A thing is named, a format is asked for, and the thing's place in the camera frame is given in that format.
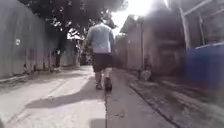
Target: black shorts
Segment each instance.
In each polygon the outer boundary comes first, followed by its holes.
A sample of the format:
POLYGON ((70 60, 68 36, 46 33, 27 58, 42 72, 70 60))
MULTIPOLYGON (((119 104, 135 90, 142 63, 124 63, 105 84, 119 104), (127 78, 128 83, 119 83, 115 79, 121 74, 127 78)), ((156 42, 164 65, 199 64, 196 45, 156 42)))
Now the black shorts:
POLYGON ((94 72, 103 71, 113 66, 113 57, 111 54, 94 53, 93 54, 93 70, 94 72))

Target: light gray t-shirt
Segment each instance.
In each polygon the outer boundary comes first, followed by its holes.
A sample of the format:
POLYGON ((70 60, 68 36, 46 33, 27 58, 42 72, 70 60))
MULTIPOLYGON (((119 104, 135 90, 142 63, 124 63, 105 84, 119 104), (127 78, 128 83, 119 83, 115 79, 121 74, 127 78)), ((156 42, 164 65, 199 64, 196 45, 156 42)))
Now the light gray t-shirt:
POLYGON ((111 45, 115 43, 112 29, 104 24, 91 27, 87 40, 92 44, 93 53, 111 53, 111 45))

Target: sky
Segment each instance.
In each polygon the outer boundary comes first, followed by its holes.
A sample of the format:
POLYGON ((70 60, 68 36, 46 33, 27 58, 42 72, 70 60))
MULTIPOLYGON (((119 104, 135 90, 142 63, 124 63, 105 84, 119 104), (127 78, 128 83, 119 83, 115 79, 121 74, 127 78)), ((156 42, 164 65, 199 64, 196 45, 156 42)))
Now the sky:
POLYGON ((125 20, 128 15, 134 14, 137 16, 144 16, 150 12, 152 9, 152 3, 156 0, 126 0, 129 4, 126 10, 113 12, 112 20, 118 26, 118 28, 114 29, 114 34, 117 35, 123 26, 125 20))

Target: shoe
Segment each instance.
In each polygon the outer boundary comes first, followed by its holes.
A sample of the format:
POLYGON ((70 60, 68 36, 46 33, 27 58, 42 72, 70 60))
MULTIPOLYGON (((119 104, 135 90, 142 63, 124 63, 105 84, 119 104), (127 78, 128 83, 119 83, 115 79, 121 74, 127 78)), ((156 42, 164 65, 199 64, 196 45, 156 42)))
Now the shoe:
POLYGON ((100 84, 96 85, 96 90, 102 90, 102 89, 103 89, 103 87, 100 84))
POLYGON ((111 92, 112 91, 112 83, 111 83, 110 78, 105 78, 104 85, 105 85, 105 91, 106 92, 111 92))

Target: back of man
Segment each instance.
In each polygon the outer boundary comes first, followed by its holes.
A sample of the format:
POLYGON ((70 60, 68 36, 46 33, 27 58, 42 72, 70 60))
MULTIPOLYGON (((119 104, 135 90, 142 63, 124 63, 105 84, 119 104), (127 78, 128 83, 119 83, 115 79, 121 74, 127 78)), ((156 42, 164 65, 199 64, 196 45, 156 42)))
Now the back of man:
POLYGON ((111 53, 114 37, 107 25, 101 23, 91 27, 87 39, 92 43, 93 53, 111 53))
POLYGON ((102 71, 105 71, 105 89, 111 90, 109 74, 113 66, 111 55, 114 45, 114 36, 110 27, 100 23, 90 28, 87 41, 91 43, 93 49, 93 70, 96 78, 96 88, 102 89, 102 71))

